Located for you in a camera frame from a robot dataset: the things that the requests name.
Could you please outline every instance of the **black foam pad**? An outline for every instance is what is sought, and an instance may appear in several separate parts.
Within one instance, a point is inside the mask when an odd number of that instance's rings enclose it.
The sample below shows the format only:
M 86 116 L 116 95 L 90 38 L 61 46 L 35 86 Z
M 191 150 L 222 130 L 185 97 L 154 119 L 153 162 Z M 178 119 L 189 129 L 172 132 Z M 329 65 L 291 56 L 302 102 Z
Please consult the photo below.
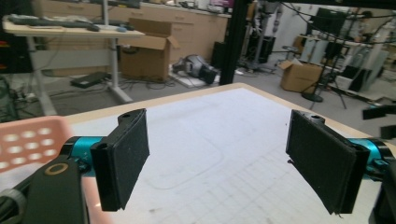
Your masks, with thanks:
M 353 145 L 324 121 L 293 110 L 286 152 L 330 214 L 350 214 L 370 151 Z
M 119 126 L 91 154 L 102 210 L 125 209 L 149 156 L 146 109 L 119 116 Z

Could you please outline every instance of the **basket hole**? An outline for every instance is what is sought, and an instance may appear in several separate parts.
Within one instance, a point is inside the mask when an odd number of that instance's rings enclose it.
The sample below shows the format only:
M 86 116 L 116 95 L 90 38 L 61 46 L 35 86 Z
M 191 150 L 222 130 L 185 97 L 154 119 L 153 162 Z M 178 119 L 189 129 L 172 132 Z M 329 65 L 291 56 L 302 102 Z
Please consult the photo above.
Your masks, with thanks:
M 0 161 L 0 169 L 6 169 L 9 166 L 8 162 Z
M 38 133 L 43 134 L 43 135 L 50 134 L 51 132 L 52 132 L 52 130 L 50 128 L 42 128 L 42 129 L 38 130 Z
M 24 157 L 18 157 L 18 158 L 15 158 L 15 159 L 13 159 L 11 161 L 11 163 L 15 164 L 15 165 L 22 164 L 22 163 L 25 163 L 25 162 L 26 162 L 26 159 Z
M 19 137 L 15 133 L 4 135 L 4 141 L 6 142 L 15 142 L 19 139 Z
M 44 151 L 44 156 L 54 156 L 54 155 L 56 155 L 55 149 L 48 149 Z
M 8 153 L 20 153 L 22 152 L 22 147 L 9 147 L 8 148 Z
M 43 146 L 50 146 L 54 143 L 53 139 L 44 139 L 43 141 L 41 141 L 41 145 Z
M 38 148 L 38 143 L 32 142 L 25 145 L 26 149 L 36 149 Z
M 36 160 L 40 160 L 42 157 L 43 155 L 41 155 L 40 153 L 33 153 L 29 155 L 29 160 L 36 161 Z
M 23 132 L 21 136 L 24 138 L 33 138 L 33 137 L 35 137 L 35 132 L 26 131 L 26 132 Z

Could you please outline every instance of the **pink plastic basket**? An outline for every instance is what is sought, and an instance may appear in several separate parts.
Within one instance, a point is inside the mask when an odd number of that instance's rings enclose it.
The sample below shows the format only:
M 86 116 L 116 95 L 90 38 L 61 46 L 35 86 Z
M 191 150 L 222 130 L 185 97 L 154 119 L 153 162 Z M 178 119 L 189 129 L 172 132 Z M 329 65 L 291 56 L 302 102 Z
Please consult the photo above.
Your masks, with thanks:
M 0 173 L 19 166 L 47 163 L 72 137 L 65 118 L 47 116 L 0 124 Z

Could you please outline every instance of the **white table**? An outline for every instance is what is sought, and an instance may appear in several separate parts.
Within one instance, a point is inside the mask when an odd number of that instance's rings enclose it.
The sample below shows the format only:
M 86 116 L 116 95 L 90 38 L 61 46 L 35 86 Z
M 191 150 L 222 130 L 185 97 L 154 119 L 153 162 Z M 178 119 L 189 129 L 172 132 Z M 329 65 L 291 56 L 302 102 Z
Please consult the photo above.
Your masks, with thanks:
M 120 97 L 124 103 L 131 103 L 132 99 L 120 89 L 118 81 L 117 65 L 117 38 L 138 38 L 144 35 L 137 31 L 121 33 L 111 30 L 91 32 L 83 28 L 57 28 L 57 29 L 35 29 L 25 25 L 15 25 L 9 21 L 3 21 L 4 30 L 17 36 L 26 36 L 32 65 L 37 83 L 37 98 L 43 108 L 45 115 L 56 115 L 50 97 L 47 95 L 42 80 L 41 69 L 89 67 L 111 65 L 112 80 L 108 83 L 109 88 Z M 36 47 L 34 37 L 89 37 L 105 38 L 111 42 L 110 49 L 93 50 L 39 50 Z
M 66 117 L 75 135 L 108 135 L 117 116 L 148 109 L 150 156 L 125 211 L 99 223 L 367 223 L 380 183 L 363 180 L 352 215 L 329 215 L 287 161 L 291 109 L 232 84 Z M 346 137 L 367 134 L 327 119 Z M 395 147 L 389 145 L 393 152 Z

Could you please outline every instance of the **black pole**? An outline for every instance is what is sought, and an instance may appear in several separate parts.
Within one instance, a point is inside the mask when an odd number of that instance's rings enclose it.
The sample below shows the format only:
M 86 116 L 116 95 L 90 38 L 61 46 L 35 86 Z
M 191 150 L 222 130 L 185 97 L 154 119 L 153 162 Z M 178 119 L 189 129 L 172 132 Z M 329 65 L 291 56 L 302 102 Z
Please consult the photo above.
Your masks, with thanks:
M 229 33 L 226 39 L 224 63 L 221 67 L 220 85 L 233 83 L 233 74 L 236 63 L 239 59 L 242 41 L 244 39 L 244 30 L 246 17 L 248 14 L 249 0 L 235 0 L 233 2 L 233 15 L 229 25 Z

